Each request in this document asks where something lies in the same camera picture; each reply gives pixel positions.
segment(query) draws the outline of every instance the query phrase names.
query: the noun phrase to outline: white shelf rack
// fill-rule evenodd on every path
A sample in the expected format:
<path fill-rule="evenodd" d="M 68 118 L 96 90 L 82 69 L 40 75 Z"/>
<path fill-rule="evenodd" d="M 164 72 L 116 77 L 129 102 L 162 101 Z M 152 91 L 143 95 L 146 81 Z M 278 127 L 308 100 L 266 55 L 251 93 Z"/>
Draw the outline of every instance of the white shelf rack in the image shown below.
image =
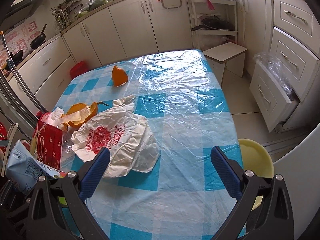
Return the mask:
<path fill-rule="evenodd" d="M 236 10 L 236 0 L 210 0 L 210 2 L 214 4 L 225 4 L 228 6 L 233 6 L 234 7 L 234 19 L 235 21 L 232 23 L 235 27 L 234 31 L 224 31 L 224 30 L 197 30 L 192 32 L 192 36 L 195 37 L 196 43 L 197 43 L 197 49 L 200 49 L 200 35 L 224 35 L 224 36 L 234 36 L 235 37 L 235 42 L 237 42 L 237 10 Z M 220 12 L 218 11 L 209 11 L 208 14 L 201 14 L 197 13 L 196 11 L 196 4 L 198 3 L 207 3 L 207 0 L 189 0 L 189 3 L 191 5 L 191 12 L 190 12 L 190 20 L 191 20 L 191 27 L 195 27 L 198 25 L 201 25 L 201 20 L 199 17 L 201 15 L 208 15 L 208 16 L 213 16 L 213 15 L 221 15 Z"/>

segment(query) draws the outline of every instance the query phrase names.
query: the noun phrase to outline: white curved surface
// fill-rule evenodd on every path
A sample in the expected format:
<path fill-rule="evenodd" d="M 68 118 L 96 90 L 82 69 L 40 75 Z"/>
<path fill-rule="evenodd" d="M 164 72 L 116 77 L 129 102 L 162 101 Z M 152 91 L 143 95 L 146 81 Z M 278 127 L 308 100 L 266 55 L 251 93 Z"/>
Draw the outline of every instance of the white curved surface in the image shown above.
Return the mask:
<path fill-rule="evenodd" d="M 320 206 L 320 124 L 295 149 L 274 163 L 286 182 L 293 210 L 294 239 Z"/>

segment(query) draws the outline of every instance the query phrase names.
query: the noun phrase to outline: range hood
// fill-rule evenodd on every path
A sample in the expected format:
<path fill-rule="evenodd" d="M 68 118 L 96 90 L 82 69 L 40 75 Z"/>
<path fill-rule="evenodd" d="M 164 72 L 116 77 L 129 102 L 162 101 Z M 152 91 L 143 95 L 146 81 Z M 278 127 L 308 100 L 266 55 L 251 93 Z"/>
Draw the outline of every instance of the range hood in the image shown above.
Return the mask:
<path fill-rule="evenodd" d="M 34 14 L 36 9 L 43 3 L 44 0 L 23 0 L 10 7 L 9 12 L 3 20 L 0 30 L 7 34 L 13 28 L 20 25 Z"/>

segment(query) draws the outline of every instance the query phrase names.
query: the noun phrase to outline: tablecloth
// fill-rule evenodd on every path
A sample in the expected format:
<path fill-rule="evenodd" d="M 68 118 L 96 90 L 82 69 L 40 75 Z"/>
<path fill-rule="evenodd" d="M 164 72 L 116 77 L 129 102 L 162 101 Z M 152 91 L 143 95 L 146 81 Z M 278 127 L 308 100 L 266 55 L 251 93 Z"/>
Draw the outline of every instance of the tablecloth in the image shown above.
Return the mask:
<path fill-rule="evenodd" d="M 102 179 L 86 204 L 111 240 L 209 240 L 236 203 L 210 161 L 220 146 L 242 166 L 241 152 L 221 87 L 199 50 L 159 53 L 119 62 L 129 81 L 114 87 L 114 64 L 75 78 L 56 106 L 135 95 L 161 155 L 150 173 Z M 99 106 L 99 112 L 108 107 Z M 79 158 L 73 170 L 79 168 Z"/>

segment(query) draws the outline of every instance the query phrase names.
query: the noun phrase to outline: white stool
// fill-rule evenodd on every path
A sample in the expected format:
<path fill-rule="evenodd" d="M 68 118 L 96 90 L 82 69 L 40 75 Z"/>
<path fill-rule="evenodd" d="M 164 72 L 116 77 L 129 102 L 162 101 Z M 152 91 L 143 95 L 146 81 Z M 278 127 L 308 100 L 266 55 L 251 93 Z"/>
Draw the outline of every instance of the white stool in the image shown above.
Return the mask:
<path fill-rule="evenodd" d="M 244 52 L 247 49 L 228 42 L 203 52 L 219 84 L 222 84 L 225 67 L 232 73 L 242 77 L 244 68 Z"/>

